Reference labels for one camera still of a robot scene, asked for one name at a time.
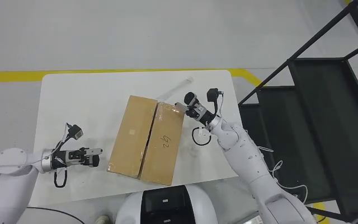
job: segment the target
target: handwritten number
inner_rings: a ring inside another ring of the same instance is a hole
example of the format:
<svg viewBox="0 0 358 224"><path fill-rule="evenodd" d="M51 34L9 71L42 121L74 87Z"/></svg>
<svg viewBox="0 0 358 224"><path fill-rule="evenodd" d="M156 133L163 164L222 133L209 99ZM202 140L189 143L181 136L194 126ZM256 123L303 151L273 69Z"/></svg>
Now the handwritten number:
<svg viewBox="0 0 358 224"><path fill-rule="evenodd" d="M163 136L163 138L160 138L161 140L165 141L166 143L168 143L169 141L172 141L168 136ZM169 148L169 144L163 144L163 148Z"/></svg>
<svg viewBox="0 0 358 224"><path fill-rule="evenodd" d="M161 140L163 140L163 141L166 141L166 142L168 142L168 140L169 141L172 141L169 137L167 137L167 136L163 136L163 138L161 138Z"/></svg>

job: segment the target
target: shoe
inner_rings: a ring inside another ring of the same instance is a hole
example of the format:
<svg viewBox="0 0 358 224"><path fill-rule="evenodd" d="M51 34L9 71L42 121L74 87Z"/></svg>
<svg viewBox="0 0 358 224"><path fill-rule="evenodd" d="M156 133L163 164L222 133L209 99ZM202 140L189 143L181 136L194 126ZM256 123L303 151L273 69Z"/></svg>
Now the shoe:
<svg viewBox="0 0 358 224"><path fill-rule="evenodd" d="M99 216L95 224L112 224L112 222L108 216Z"/></svg>

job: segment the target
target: black stair step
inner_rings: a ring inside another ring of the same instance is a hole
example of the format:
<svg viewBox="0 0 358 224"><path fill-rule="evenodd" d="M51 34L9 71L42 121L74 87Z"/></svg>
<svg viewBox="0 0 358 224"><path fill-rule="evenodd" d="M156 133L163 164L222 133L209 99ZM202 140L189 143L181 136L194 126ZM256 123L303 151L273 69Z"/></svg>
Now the black stair step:
<svg viewBox="0 0 358 224"><path fill-rule="evenodd" d="M239 107L243 128L257 146L271 148L267 137L265 124L262 119L259 104L244 104ZM261 151L268 167L275 166L275 160L271 152Z"/></svg>
<svg viewBox="0 0 358 224"><path fill-rule="evenodd" d="M358 82L348 61L300 58L289 64L341 213L358 211Z"/></svg>
<svg viewBox="0 0 358 224"><path fill-rule="evenodd" d="M263 87L257 97L275 162L284 162L281 169L275 172L280 183L287 187L305 184L309 191L307 202L310 203L332 199L331 187L309 133L295 87ZM305 194L304 188L287 191Z"/></svg>

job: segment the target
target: white cable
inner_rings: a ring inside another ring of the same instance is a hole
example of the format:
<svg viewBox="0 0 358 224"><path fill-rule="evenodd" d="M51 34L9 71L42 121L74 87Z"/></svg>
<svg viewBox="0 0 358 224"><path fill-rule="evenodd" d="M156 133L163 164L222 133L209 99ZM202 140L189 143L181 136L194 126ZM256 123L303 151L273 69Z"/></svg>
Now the white cable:
<svg viewBox="0 0 358 224"><path fill-rule="evenodd" d="M63 134L63 136L62 136L61 142L64 142L64 141L65 141L66 130L67 130L67 123L65 123L65 131L64 131L64 134ZM45 157L43 157L43 158L41 158L41 159L39 159L39 160L37 160L37 161L35 161L35 162L29 162L29 163L26 163L26 164L17 164L17 165L15 165L15 164L14 164L14 165L0 165L0 167L28 166L28 165L32 165L32 164L35 164L35 163L37 163L37 162L40 162L40 161L42 161L42 160L48 160L48 159L50 158L50 156L56 152L56 150L58 149L59 146L60 146L60 144L58 144L58 145L56 146L55 150L53 150L53 151L51 152L51 154L49 154L48 156L45 156Z"/></svg>
<svg viewBox="0 0 358 224"><path fill-rule="evenodd" d="M262 147L262 146L257 146L257 148L260 149L260 150L267 151L267 152L274 152L272 149L266 148L266 147ZM284 163L282 160L280 160L278 163L276 163L276 165L274 166L274 168L273 168L272 170L269 169L269 167L267 166L265 160L263 160L263 162L265 163L267 170L268 170L269 172L272 172L272 177L277 181L278 186L280 186L280 187L282 187L282 188L285 188L285 189L296 189L296 188L302 188L302 187L306 188L306 196L304 197L303 204L306 202L307 196L308 196L308 188L307 188L306 185L302 184L302 185L298 185L298 186L294 186L294 187L282 186L282 185L279 183L279 181L277 180L277 178L275 178L275 171L276 171L276 170L279 170L279 169L281 168L281 166L283 165L283 163Z"/></svg>
<svg viewBox="0 0 358 224"><path fill-rule="evenodd" d="M272 149L266 148L266 147L263 147L263 146L257 146L257 148L258 148L259 150L264 150L264 151L267 151L267 152L274 152Z"/></svg>
<svg viewBox="0 0 358 224"><path fill-rule="evenodd" d="M220 117L223 117L223 115L222 115L223 102L224 102L224 94L222 94L222 104L220 105L220 109L219 109Z"/></svg>
<svg viewBox="0 0 358 224"><path fill-rule="evenodd" d="M296 189L296 188L302 188L302 187L306 188L306 196L304 197L304 200L302 201L302 203L304 204L304 203L306 202L307 196L308 196L308 188L307 188L306 185L302 184L302 185L298 185L298 186L294 186L294 187L282 186L282 185L279 183L279 181L277 180L277 178L275 178L275 171L276 171L276 170L279 170L279 169L281 168L281 166L282 166L283 163L284 163L284 162L283 162L282 160L280 160L280 161L275 165L275 167L272 169L272 177L273 177L274 179L276 179L278 186L280 186L280 187L282 187L282 188L285 188L285 189Z"/></svg>

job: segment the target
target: metal staircase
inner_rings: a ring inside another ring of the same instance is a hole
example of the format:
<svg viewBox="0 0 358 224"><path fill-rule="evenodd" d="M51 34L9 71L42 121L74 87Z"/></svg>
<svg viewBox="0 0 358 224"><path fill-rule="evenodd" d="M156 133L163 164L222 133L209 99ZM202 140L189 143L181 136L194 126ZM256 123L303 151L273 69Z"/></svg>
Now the metal staircase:
<svg viewBox="0 0 358 224"><path fill-rule="evenodd" d="M336 200L341 214L310 210L346 222L358 218L358 81L348 62L358 49L342 58L298 56L357 6L351 2L238 104L251 138L274 150L264 153L268 168L283 160L279 182L305 184L308 203ZM285 67L294 86L264 86ZM254 94L258 104L244 104Z"/></svg>

